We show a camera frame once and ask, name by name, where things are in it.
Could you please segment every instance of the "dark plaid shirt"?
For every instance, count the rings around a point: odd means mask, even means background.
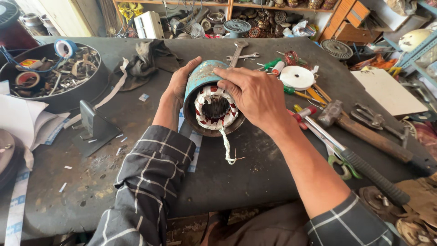
[[[164,246],[167,214],[193,160],[195,144],[150,126],[121,165],[113,209],[100,219],[90,246]],[[354,194],[306,225],[314,245],[406,245]]]

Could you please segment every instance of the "workbench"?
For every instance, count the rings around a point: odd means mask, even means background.
[[[56,37],[39,37],[50,43]],[[108,69],[112,70],[122,57],[130,59],[136,54],[135,44],[140,39],[119,38],[71,38],[75,42],[90,45],[98,50]],[[235,52],[233,39],[166,39],[165,44],[180,58],[183,65],[196,56],[204,60],[223,62]],[[242,55],[258,52],[256,60],[240,60],[237,67],[258,68],[256,63],[266,63],[281,57],[275,50],[295,50],[298,56],[311,66],[319,65],[317,84],[332,98],[344,103],[350,112],[355,102],[370,106],[381,113],[387,124],[398,131],[402,125],[389,115],[355,79],[347,68],[323,51],[308,38],[247,39],[249,46]],[[153,121],[160,97],[171,78],[171,73],[160,70],[149,83],[129,92],[118,92],[108,103],[99,108],[112,123],[123,130],[126,141],[114,138],[90,157],[83,157],[71,139],[80,133],[71,127],[62,130],[53,144],[40,145],[33,153],[34,170],[29,179],[25,205],[22,239],[66,234],[71,231],[88,232],[96,229],[104,210],[115,201],[113,181],[126,153]],[[146,93],[150,97],[142,102],[138,98]],[[298,103],[302,107],[309,102],[296,95],[285,95],[288,109]],[[79,110],[73,110],[72,116]],[[402,163],[377,150],[373,146],[332,126],[327,130],[340,143],[365,159],[392,182],[416,178]],[[400,142],[384,131],[380,134]],[[325,145],[309,130],[305,135],[317,150],[327,156]],[[299,198],[296,185],[275,143],[263,131],[246,120],[236,131],[228,135],[231,149],[237,149],[237,157],[245,157],[234,165],[225,160],[225,148],[221,137],[203,137],[194,173],[186,172],[179,200],[169,217],[182,217],[239,207],[254,207],[292,201]],[[124,150],[115,156],[119,147]],[[416,155],[432,158],[419,142],[410,136],[408,149]],[[59,189],[67,185],[62,193]],[[366,179],[346,181],[351,189],[369,186]],[[0,242],[4,241],[7,214],[14,183],[0,190]]]

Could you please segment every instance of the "wrench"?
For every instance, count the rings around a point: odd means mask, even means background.
[[[250,54],[250,55],[239,56],[238,59],[250,58],[250,57],[260,57],[260,54],[258,52],[255,52],[255,53]],[[232,56],[227,56],[226,60],[232,61]]]
[[[246,40],[243,40],[242,42],[236,41],[235,46],[237,46],[237,49],[235,50],[234,56],[232,57],[232,61],[231,64],[229,64],[229,67],[235,67],[238,58],[240,57],[241,51],[243,50],[244,47],[249,46],[249,44],[247,43]]]

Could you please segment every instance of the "hammer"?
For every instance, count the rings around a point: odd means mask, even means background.
[[[407,164],[416,175],[428,177],[435,173],[437,162],[434,159],[419,157],[407,149],[402,148],[393,141],[379,135],[378,133],[364,127],[352,119],[341,115],[343,103],[339,100],[332,101],[317,118],[321,127],[326,128],[334,122],[341,128],[359,137],[360,139],[375,146],[377,149],[391,155]]]

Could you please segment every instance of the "left hand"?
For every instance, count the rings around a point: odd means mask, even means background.
[[[169,96],[176,99],[176,102],[179,104],[179,109],[181,109],[184,105],[185,88],[187,87],[188,75],[200,64],[200,62],[202,62],[202,57],[198,56],[189,61],[184,67],[181,67],[174,72],[173,76],[171,77],[165,93],[168,93]]]

